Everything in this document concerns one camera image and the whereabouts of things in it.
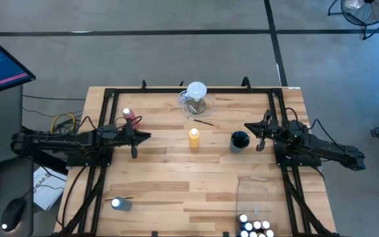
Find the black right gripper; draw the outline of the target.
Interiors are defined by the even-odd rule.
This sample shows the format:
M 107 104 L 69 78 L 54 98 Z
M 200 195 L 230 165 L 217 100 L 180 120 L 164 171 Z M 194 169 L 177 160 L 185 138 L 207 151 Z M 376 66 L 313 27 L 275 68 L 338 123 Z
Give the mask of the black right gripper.
M 246 122 L 244 126 L 250 130 L 256 138 L 259 139 L 257 151 L 262 151 L 265 148 L 265 139 L 277 135 L 279 125 L 276 120 L 272 118 L 272 111 L 267 110 L 260 122 Z

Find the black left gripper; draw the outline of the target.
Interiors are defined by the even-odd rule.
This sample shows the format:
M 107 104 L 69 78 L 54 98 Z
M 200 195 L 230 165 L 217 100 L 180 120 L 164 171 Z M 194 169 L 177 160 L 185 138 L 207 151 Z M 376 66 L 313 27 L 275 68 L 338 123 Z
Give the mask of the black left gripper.
M 122 129 L 122 133 L 124 145 L 129 145 L 131 147 L 131 156 L 133 159 L 136 159 L 138 157 L 138 149 L 136 144 L 144 142 L 148 136 L 151 136 L 151 133 L 136 130 L 136 144 L 134 142 L 134 129 L 131 124 L 125 124 Z

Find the grey-blue plastic cup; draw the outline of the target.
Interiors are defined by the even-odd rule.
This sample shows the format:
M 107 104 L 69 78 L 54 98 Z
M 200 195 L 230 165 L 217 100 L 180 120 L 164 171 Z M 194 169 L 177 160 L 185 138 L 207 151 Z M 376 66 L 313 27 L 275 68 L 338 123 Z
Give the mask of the grey-blue plastic cup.
M 232 153 L 241 153 L 250 143 L 249 135 L 244 131 L 232 133 L 230 140 L 230 150 Z

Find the tall red paint bottle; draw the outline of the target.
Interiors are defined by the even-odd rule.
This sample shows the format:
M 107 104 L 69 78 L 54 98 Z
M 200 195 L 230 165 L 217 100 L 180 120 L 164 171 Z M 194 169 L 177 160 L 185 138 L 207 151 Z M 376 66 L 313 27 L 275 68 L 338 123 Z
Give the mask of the tall red paint bottle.
M 129 108 L 124 108 L 122 111 L 123 117 L 126 119 L 127 123 L 130 123 L 134 129 L 137 129 L 139 126 L 139 119 L 133 112 L 133 110 Z

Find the tall yellow paint bottle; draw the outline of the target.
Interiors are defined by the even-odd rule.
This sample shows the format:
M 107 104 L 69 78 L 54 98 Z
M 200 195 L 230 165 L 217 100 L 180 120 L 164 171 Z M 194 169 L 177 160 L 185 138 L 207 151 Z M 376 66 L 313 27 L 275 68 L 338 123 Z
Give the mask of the tall yellow paint bottle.
M 200 132 L 196 128 L 192 128 L 189 131 L 189 146 L 191 148 L 198 148 L 199 147 L 199 137 Z

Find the tall grey-blue paint bottle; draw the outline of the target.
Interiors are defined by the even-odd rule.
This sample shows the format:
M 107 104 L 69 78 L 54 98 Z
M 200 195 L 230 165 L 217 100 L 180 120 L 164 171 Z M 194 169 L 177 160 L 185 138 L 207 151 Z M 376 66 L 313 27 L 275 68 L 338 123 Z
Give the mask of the tall grey-blue paint bottle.
M 123 197 L 115 197 L 111 200 L 111 207 L 119 211 L 130 211 L 132 202 Z

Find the clear plastic bin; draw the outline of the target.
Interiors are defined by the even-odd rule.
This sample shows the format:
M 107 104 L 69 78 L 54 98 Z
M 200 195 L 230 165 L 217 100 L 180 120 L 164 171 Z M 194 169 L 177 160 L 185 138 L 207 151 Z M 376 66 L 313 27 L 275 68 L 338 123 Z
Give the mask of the clear plastic bin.
M 247 215 L 247 223 L 253 224 L 254 221 L 268 221 L 270 230 L 274 232 L 274 237 L 278 237 L 278 231 L 274 220 L 274 207 L 272 199 L 276 198 L 279 192 L 278 185 L 267 178 L 256 176 L 243 176 L 239 178 L 236 196 L 235 196 L 235 233 L 238 237 L 238 232 L 244 228 L 245 223 L 240 223 L 238 217 L 240 214 Z M 265 229 L 252 231 L 263 233 Z

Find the white mushroom lamp metal base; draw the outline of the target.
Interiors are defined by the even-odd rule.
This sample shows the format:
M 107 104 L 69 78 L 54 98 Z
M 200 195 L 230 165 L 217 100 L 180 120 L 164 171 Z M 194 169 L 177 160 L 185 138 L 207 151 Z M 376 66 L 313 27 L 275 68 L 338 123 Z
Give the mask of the white mushroom lamp metal base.
M 202 82 L 192 82 L 186 90 L 187 108 L 193 114 L 201 114 L 206 109 L 204 97 L 207 87 Z

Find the white paper booklet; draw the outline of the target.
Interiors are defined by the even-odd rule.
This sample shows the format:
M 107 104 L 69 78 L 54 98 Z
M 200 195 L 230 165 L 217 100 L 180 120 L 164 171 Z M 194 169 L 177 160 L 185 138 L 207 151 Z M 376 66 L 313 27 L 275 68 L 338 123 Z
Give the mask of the white paper booklet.
M 49 168 L 34 171 L 34 203 L 49 210 L 63 194 L 67 176 Z

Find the black computer mouse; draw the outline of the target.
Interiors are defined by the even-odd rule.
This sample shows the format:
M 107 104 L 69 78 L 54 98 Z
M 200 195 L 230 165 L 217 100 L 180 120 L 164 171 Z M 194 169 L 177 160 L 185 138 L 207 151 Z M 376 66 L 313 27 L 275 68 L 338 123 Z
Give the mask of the black computer mouse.
M 5 232 L 14 230 L 19 224 L 26 201 L 20 197 L 11 200 L 1 216 L 1 228 Z

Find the black floor fan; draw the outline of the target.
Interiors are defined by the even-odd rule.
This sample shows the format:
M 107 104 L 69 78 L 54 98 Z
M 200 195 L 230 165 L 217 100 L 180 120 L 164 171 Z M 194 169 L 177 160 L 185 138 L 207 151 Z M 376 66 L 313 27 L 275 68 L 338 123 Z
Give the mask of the black floor fan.
M 363 27 L 367 40 L 379 31 L 379 0 L 334 0 L 327 15 L 343 15 L 349 23 Z

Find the black aluminium table frame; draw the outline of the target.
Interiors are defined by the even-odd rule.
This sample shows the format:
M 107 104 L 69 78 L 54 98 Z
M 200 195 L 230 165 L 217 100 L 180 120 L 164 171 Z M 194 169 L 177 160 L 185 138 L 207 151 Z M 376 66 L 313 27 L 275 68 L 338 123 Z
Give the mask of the black aluminium table frame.
M 299 89 L 183 87 L 91 87 L 82 130 L 123 124 L 126 109 L 141 117 L 151 137 L 133 159 L 127 146 L 113 151 L 105 168 L 69 170 L 60 216 L 71 221 L 90 190 L 99 191 L 72 232 L 110 236 L 235 236 L 237 217 L 268 221 L 277 236 L 335 232 L 324 179 L 314 168 L 283 169 L 277 145 L 257 139 L 239 153 L 231 136 L 271 111 L 284 120 L 291 105 L 307 122 Z

